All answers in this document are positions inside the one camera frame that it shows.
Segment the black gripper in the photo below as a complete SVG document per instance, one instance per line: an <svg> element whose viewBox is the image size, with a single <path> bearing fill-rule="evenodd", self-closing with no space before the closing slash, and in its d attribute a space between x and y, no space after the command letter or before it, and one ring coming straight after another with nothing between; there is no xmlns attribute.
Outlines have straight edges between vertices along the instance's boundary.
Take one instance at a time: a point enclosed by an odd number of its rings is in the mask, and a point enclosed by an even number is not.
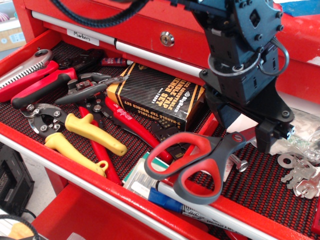
<svg viewBox="0 0 320 240"><path fill-rule="evenodd" d="M257 122L257 149L269 153L277 139L289 139L295 128L293 111L276 90L275 75L258 67L203 69L206 102L218 122L228 128L241 114Z"/></svg>

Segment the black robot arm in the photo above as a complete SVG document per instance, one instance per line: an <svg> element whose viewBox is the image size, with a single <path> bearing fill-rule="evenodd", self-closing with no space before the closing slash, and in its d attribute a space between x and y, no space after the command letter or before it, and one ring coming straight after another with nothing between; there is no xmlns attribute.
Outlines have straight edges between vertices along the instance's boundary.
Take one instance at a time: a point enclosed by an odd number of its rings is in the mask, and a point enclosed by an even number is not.
<svg viewBox="0 0 320 240"><path fill-rule="evenodd" d="M206 102L218 122L229 127L240 114L257 122L261 152L293 132L294 114L276 90L276 33L282 12L271 0L136 0L135 16L124 23L127 42L167 57L202 66Z"/></svg>

